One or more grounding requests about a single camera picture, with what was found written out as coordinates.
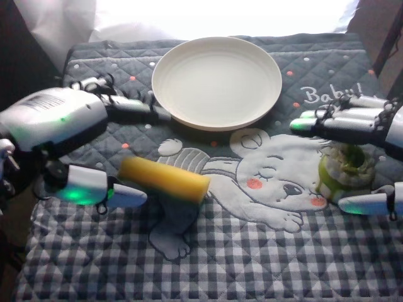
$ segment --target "plate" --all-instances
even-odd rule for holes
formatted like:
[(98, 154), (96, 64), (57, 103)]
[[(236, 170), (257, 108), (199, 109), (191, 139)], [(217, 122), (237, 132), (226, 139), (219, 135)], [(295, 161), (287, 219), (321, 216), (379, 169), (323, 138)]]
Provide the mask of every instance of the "plate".
[(255, 44), (211, 37), (178, 45), (152, 75), (160, 105), (187, 126), (227, 131), (263, 117), (281, 91), (281, 72)]

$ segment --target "white backdrop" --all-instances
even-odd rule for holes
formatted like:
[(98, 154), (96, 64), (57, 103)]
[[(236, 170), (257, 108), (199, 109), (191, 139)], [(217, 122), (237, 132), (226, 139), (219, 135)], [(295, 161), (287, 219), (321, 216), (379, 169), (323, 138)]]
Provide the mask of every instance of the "white backdrop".
[(359, 0), (15, 0), (59, 70), (77, 43), (344, 33)]

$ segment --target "pink cheek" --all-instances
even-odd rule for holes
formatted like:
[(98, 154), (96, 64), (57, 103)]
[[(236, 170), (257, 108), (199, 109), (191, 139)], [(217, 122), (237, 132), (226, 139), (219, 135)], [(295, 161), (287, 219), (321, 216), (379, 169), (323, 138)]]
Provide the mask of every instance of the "pink cheek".
[(326, 204), (326, 199), (323, 197), (315, 197), (310, 200), (314, 206), (324, 206)]
[(262, 182), (256, 178), (248, 179), (246, 185), (251, 189), (261, 189), (263, 187)]

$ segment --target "yellow roll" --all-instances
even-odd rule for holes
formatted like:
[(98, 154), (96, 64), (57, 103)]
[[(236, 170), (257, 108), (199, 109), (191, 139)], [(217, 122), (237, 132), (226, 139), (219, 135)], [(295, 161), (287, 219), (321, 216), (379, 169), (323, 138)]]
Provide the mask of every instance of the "yellow roll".
[(141, 157), (122, 161), (118, 178), (157, 189), (177, 198), (200, 204), (207, 193), (210, 178), (171, 165)]

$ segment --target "checkered fabric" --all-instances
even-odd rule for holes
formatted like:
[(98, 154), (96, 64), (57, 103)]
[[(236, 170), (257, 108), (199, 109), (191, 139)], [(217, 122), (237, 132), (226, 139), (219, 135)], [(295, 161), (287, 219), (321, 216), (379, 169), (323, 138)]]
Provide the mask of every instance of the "checkered fabric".
[[(352, 89), (382, 96), (355, 35), (241, 38), (269, 52), (281, 69), (280, 99), (253, 125), (270, 136), (290, 134), (289, 122), (324, 104), (325, 94)], [(147, 93), (153, 63), (180, 43), (78, 45), (67, 58), (64, 84), (109, 72), (129, 96), (136, 90)], [(229, 137), (175, 122), (112, 122), (106, 133), (63, 160), (116, 174), (124, 156), (157, 160), (158, 146), (168, 138), (210, 157), (236, 158)], [(123, 143), (129, 148), (122, 149)], [(400, 163), (368, 149), (379, 159), (375, 186), (401, 179)], [(149, 242), (151, 228), (162, 217), (153, 199), (137, 209), (110, 209), (105, 216), (92, 207), (40, 201), (15, 300), (403, 301), (402, 220), (349, 215), (330, 204), (302, 213), (301, 230), (288, 233), (238, 219), (207, 199), (183, 234), (190, 254), (168, 261)]]

